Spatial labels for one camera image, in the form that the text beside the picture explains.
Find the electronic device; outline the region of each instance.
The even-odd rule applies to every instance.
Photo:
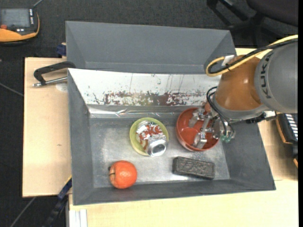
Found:
[[[0,43],[26,42],[40,28],[33,8],[0,8]]]

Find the crushed can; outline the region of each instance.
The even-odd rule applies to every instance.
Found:
[[[151,121],[142,121],[138,124],[136,139],[151,157],[161,156],[168,146],[167,138],[160,126]]]

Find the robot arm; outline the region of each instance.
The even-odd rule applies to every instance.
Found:
[[[267,49],[272,50],[261,59],[256,57]],[[213,137],[229,142],[235,136],[234,122],[252,120],[265,112],[274,115],[275,112],[297,113],[297,55],[298,40],[291,37],[238,56],[228,64],[224,57],[212,61],[206,67],[206,73],[208,76],[221,75],[220,82],[206,95],[211,110],[205,110],[206,104],[199,111],[211,116]],[[194,144],[202,147],[203,132],[199,136],[200,141],[195,140]]]

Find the rust stain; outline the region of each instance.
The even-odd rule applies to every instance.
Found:
[[[130,93],[126,91],[108,92],[104,94],[104,105],[140,105],[140,106],[176,106],[176,105],[192,105],[199,103],[198,97],[205,96],[204,91],[197,90],[195,92],[165,92],[160,95],[158,93]]]

